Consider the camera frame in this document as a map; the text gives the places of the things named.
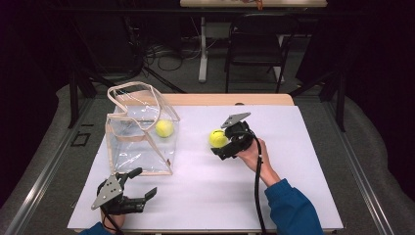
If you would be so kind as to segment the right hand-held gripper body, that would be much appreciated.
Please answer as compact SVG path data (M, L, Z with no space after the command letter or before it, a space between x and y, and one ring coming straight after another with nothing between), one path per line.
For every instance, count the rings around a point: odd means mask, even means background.
M245 121L250 113L230 115L221 125L225 129L225 136L229 140L227 145L236 149L236 154L248 149L254 139L248 123Z

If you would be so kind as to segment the clear plastic tote bag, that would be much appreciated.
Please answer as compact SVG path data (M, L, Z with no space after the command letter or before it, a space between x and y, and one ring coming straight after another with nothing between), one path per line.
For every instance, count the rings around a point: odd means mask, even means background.
M115 110L105 124L109 165L112 172L126 173L141 167L145 175L171 175L176 152L179 114L159 90L150 84L127 82L108 89ZM173 133L159 137L156 123L170 120Z

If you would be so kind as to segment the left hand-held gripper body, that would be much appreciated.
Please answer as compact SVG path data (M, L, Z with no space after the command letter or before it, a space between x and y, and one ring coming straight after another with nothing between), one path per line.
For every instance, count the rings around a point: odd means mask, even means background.
M123 195L127 179L127 173L111 174L99 185L91 209L101 209L108 214L142 212L146 204L145 198L130 199Z

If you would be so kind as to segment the metal floor rail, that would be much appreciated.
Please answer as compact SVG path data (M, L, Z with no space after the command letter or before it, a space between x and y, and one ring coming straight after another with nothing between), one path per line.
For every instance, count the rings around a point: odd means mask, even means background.
M324 103L323 107L329 117L332 128L340 138L342 146L346 151L346 161L356 185L360 191L362 199L369 211L372 220L378 230L379 235L394 235L392 227L385 215L385 212L376 196L370 182L355 154L345 132L342 132L335 119L335 108L331 103Z
M68 128L67 106L42 140L17 189L0 210L0 235L75 235L68 228L97 150L100 132L90 118L93 99L81 103Z

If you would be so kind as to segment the black folding chair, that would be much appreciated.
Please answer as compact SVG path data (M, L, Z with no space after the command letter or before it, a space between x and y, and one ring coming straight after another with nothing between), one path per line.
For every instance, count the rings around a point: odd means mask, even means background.
M280 69L276 77L278 93L292 40L300 26L292 15L252 13L237 17L229 27L229 45L224 71L225 92L229 91L230 67L251 66Z

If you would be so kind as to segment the person's right hand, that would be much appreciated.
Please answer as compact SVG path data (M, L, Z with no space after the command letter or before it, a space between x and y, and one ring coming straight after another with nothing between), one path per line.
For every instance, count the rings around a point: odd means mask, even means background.
M237 156L253 171L256 171L257 159L261 156L260 178L266 181L278 177L270 164L266 144L262 139L254 140L247 150L239 152Z

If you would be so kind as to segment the person's left hand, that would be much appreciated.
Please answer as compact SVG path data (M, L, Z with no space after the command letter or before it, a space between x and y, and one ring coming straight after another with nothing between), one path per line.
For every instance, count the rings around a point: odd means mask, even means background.
M125 222L124 214L105 214L101 211L101 218L104 227L112 234L115 234L118 230L120 230Z

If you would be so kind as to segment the white-legged background table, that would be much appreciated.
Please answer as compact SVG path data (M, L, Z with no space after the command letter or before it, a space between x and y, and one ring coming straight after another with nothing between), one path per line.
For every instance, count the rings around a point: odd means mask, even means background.
M327 0L262 0L263 9L272 8L324 8L327 6ZM180 6L184 8L251 8L257 9L255 0L180 0ZM207 81L208 69L208 52L207 52L207 24L206 18L201 17L200 23L201 39L201 60L199 71L199 82Z

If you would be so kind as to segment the black metal stand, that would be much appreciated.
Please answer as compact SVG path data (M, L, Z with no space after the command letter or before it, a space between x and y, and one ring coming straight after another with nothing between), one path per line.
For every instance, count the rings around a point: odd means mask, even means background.
M344 70L332 70L326 72L324 75L312 79L300 88L289 92L289 95L292 98L297 97L320 82L324 82L323 88L319 93L319 99L321 102L329 102L332 100L334 94L337 94L335 121L339 129L342 132L345 132L344 113L346 100L346 72Z
M69 128L73 128L79 118L78 91L81 91L86 98L94 98L97 94L91 78L92 71L84 66L77 66L69 73Z

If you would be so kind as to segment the black tripod leg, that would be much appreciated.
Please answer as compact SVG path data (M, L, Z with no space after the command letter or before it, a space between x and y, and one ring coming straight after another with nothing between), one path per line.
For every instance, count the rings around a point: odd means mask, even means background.
M152 70L152 69L150 69L148 67L143 67L143 70L146 71L146 72L148 72L150 75L152 75L159 82L161 82L162 84L164 84L165 86L167 86L168 88L170 88L173 92L180 93L180 94L187 94L186 91L182 90L181 88L179 88L178 86L174 85L173 83L171 83L167 79L163 78L158 73L156 73L154 70Z

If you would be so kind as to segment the yellow tennis ball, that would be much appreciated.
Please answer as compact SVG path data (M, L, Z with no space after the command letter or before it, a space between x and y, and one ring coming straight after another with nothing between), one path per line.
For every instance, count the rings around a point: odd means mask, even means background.
M156 133L159 137L167 138L174 131L174 125L170 120L161 119L156 123Z
M228 143L228 139L222 129L215 129L209 134L208 142L213 148L222 148Z

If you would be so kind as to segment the black curtain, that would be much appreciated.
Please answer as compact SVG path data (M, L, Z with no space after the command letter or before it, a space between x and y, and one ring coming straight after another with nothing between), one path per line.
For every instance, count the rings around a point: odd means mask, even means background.
M39 0L0 0L0 208L37 151L66 85Z
M381 134L390 173L415 201L415 0L344 0L344 6L366 12L370 22L346 95Z

